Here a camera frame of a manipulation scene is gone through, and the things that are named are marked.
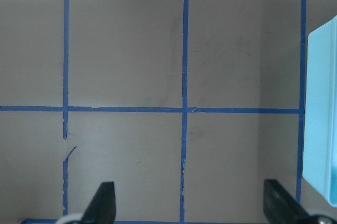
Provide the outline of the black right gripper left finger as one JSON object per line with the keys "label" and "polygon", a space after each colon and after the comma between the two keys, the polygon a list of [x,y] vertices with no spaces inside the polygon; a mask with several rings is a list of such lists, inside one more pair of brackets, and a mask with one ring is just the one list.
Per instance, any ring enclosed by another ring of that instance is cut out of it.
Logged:
{"label": "black right gripper left finger", "polygon": [[97,189],[80,223],[113,224],[116,218],[116,198],[113,182],[103,182]]}

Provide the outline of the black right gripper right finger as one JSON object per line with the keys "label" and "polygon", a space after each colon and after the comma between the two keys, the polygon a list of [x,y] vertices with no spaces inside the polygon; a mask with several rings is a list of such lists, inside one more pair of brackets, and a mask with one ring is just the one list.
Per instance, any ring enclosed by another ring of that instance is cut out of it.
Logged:
{"label": "black right gripper right finger", "polygon": [[310,223],[310,215],[276,179],[264,181],[263,213],[272,224]]}

